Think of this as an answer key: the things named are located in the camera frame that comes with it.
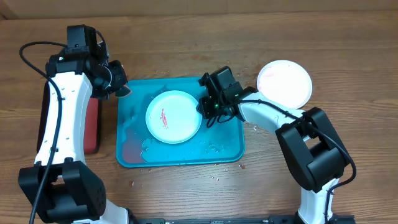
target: white plate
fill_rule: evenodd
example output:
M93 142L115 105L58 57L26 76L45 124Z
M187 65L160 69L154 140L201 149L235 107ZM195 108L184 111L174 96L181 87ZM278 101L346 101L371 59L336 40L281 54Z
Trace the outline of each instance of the white plate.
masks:
M298 109L310 99L312 82L308 72L299 64L276 60L261 69L257 89L276 103Z
M149 132L158 140L176 144L192 138L201 125L198 101L183 91L166 91L149 104L146 123Z

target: blue tray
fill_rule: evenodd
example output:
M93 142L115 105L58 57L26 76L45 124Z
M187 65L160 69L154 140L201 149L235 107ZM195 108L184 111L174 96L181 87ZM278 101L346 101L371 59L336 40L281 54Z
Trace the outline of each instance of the blue tray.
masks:
M131 80L132 90L119 99L116 158L124 167L157 167L187 164L234 162L244 153L243 123L233 118L206 128L203 119L199 131L190 140L167 144L154 138L147 129L145 114L149 103L159 94L180 90L196 99L206 95L206 88L194 78Z

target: black mount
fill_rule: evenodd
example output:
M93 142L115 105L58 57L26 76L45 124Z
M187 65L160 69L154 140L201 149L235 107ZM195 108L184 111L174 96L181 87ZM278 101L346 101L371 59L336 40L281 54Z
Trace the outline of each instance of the black mount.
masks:
M304 112L302 118L332 138L346 151L323 110L314 107ZM333 143L318 136L301 121L284 124L275 133L290 173L305 190L319 192L323 185L334 178L340 178L344 168L349 164ZM319 138L319 143L309 149L303 141L305 136L312 139Z
M106 44L97 44L96 31L86 25L68 26L68 47L59 54L51 55L46 64L50 77L57 73L75 72L86 74L93 86L93 98L108 99L116 92L116 96L124 96L130 89L124 86L127 76L118 60L108 62Z
M236 116L241 121L244 121L238 106L228 105L237 103L251 93L258 92L251 86L243 89L241 84L233 77L232 71L228 66L220 68L211 75L205 73L198 82L200 86L206 87L208 94L199 99L197 108L205 119L229 115Z
M45 168L38 162L19 171L19 186L32 205ZM64 183L54 184L59 175L62 175ZM37 214L43 222L98 220L105 206L104 183L84 163L66 158L63 164L50 165L49 179L37 207Z

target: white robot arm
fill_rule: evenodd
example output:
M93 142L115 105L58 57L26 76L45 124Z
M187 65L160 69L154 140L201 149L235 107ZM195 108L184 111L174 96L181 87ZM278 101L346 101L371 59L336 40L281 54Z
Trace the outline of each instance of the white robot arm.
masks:
M68 27L68 45L50 57L47 74L31 65L22 51L30 45L49 43L33 42L21 47L21 58L45 76L50 85L47 124L39 153L34 166L21 169L18 177L33 205L30 223L35 212L45 223L137 223L128 209L106 199L104 183L85 162L83 138L90 97L107 99L112 93L126 96L130 92L124 86L127 77L120 62L108 62L106 44L104 40L97 44L96 33L102 38L92 27ZM58 136L56 149L51 150L54 136ZM64 184L53 185L59 177Z
M333 218L329 195L338 187L338 180L352 159L326 114L319 108L310 111L286 108L253 87L243 90L229 67L204 74L199 84L206 86L208 92L198 105L198 111L209 119L208 128L221 116L228 115L276 134L289 171L302 187L296 222L329 223ZM305 141L316 137L320 142L309 149Z

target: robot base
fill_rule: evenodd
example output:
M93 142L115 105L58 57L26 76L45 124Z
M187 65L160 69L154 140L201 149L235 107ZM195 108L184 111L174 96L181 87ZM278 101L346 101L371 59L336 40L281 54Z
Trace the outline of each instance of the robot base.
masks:
M192 220L164 220L163 218L138 219L139 224L303 224L300 217L295 215L278 215L267 218L214 218ZM333 215L329 224L355 224L354 216Z

